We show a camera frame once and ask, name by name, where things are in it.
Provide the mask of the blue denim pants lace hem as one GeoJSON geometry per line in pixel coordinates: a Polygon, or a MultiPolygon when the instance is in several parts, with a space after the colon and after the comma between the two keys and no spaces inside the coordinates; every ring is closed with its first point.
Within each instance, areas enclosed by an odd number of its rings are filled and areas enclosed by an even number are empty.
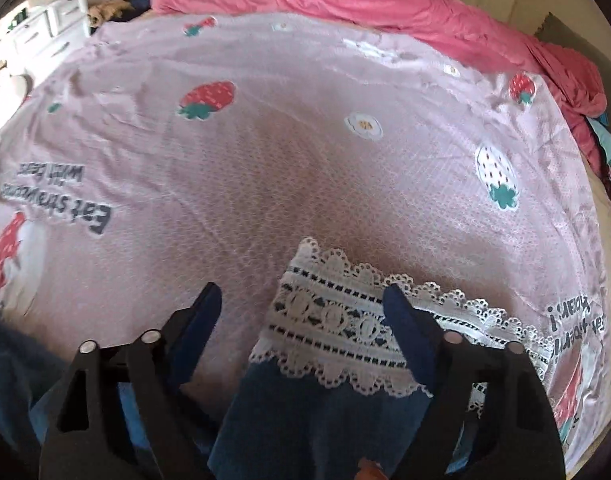
{"type": "MultiPolygon", "coordinates": [[[[194,437],[210,479],[395,479],[431,396],[387,324],[389,285],[474,344],[520,342],[542,381],[552,341],[503,309],[405,275],[351,268],[339,252],[321,254],[306,240],[225,416],[211,418],[183,393],[215,426],[194,437]]],[[[0,479],[41,479],[50,399],[72,361],[0,322],[0,479]]]]}

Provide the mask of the pink strawberry print bedsheet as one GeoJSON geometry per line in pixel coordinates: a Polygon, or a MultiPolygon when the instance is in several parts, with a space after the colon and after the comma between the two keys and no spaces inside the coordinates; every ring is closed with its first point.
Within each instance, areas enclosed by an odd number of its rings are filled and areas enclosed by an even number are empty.
{"type": "Polygon", "coordinates": [[[92,37],[0,129],[0,322],[63,363],[216,283],[190,392],[223,418],[306,240],[533,327],[565,459],[601,432],[604,251],[542,77],[296,14],[149,18],[92,37]]]}

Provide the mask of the white drawer cabinet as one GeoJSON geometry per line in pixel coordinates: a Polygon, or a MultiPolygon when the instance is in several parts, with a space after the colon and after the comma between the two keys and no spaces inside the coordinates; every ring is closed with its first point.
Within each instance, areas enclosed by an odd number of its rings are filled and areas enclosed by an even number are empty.
{"type": "Polygon", "coordinates": [[[90,36],[87,0],[52,0],[0,35],[0,62],[39,86],[90,36]]]}

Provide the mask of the tan plush toy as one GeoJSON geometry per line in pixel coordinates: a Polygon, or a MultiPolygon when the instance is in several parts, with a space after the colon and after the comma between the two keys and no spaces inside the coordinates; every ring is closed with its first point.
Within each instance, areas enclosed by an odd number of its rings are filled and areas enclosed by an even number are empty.
{"type": "Polygon", "coordinates": [[[132,11],[133,6],[125,0],[108,0],[91,6],[87,11],[89,26],[98,28],[109,22],[112,18],[121,18],[127,12],[132,11]]]}

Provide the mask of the grey padded headboard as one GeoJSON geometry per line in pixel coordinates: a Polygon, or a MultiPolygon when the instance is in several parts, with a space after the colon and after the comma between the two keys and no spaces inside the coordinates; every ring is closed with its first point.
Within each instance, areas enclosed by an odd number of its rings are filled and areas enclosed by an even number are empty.
{"type": "Polygon", "coordinates": [[[606,93],[611,96],[611,61],[607,58],[607,55],[598,50],[597,47],[594,47],[590,41],[587,41],[571,30],[552,13],[546,15],[535,36],[537,39],[549,44],[558,44],[560,47],[576,50],[593,61],[601,73],[606,93]]]}

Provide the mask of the pink crumpled duvet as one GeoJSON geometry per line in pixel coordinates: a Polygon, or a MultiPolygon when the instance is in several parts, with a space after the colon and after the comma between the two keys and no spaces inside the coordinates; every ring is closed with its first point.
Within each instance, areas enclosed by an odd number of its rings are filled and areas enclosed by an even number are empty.
{"type": "Polygon", "coordinates": [[[525,70],[546,80],[578,147],[594,171],[601,150],[589,118],[607,96],[597,66],[583,54],[494,20],[459,0],[151,0],[158,14],[296,13],[412,36],[481,73],[525,70]]]}

